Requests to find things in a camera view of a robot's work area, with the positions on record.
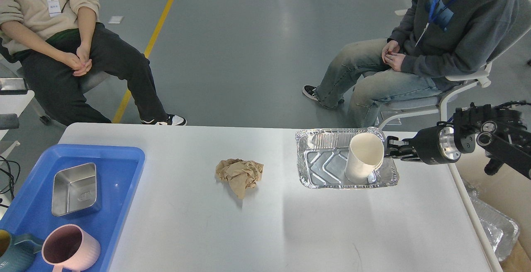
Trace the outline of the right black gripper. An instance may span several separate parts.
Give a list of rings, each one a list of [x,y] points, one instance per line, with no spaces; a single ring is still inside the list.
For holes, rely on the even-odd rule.
[[[451,125],[437,125],[417,132],[413,138],[386,138],[385,158],[428,165],[455,163],[461,157]]]

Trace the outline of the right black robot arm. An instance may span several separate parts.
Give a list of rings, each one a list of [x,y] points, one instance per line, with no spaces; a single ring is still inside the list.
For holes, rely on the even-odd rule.
[[[495,175],[506,164],[530,178],[531,135],[515,107],[525,100],[505,102],[497,106],[485,104],[457,108],[450,121],[439,121],[421,129],[413,138],[402,140],[388,136],[385,157],[405,162],[438,165],[457,162],[461,155],[472,153],[475,147],[484,149],[489,162],[487,175]]]

